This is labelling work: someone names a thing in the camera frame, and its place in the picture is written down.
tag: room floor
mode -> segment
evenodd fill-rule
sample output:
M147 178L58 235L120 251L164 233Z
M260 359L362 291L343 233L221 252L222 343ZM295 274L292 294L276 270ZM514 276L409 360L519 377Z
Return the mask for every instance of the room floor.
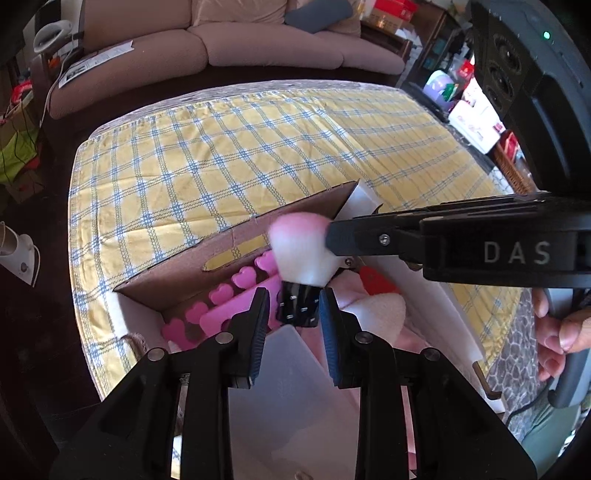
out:
M44 162L45 191L0 216L27 233L41 252L37 285L31 288L0 268L5 321L11 322L26 386L58 447L79 430L99 403L74 318L67 247L67 195L76 149Z

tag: wicker basket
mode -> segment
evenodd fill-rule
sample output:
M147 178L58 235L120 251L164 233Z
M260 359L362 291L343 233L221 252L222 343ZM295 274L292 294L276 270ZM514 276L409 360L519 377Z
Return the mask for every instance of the wicker basket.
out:
M532 193L535 191L521 176L515 164L509 160L500 144L495 145L495 161L499 170L505 176L509 185L513 188L515 193L525 195L526 193Z

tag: white plastic container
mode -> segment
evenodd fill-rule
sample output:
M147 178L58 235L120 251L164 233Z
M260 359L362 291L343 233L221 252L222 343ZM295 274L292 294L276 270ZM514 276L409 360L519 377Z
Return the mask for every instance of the white plastic container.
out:
M296 330L267 336L250 390L229 390L236 480L355 477L359 409L339 390Z

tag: couch cushion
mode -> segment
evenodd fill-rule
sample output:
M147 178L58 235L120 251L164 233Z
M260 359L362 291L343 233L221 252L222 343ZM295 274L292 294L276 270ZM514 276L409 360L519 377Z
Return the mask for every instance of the couch cushion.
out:
M312 0L287 0L287 12L291 12L297 8L301 8L307 4L309 4ZM349 18L345 18L344 20L340 20L337 23L334 23L326 28L326 30L330 30L337 33L342 33L343 35L352 35L354 37L361 36L361 20L359 19L359 14L363 8L361 4L361 0L349 0L351 7L353 8L353 15Z
M207 51L199 37L186 30L158 32L133 40L133 51L83 73L51 94L49 114L62 118L105 98L207 66Z
M191 0L85 0L83 45L90 53L190 24Z
M318 32L314 36L322 38L341 52L343 67L388 75L400 75L404 70L404 60L398 55L361 38L327 31Z
M193 0L194 26L209 22L282 24L287 0Z
M189 28L205 43L209 63L333 70L343 56L322 38L287 25L224 22Z

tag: pink makeup brush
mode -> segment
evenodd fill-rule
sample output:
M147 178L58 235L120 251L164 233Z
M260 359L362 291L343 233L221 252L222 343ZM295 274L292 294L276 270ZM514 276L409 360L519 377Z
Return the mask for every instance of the pink makeup brush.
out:
M324 245L330 219L315 213L280 216L269 240L282 279L277 320L316 326L320 290L339 269L341 258Z

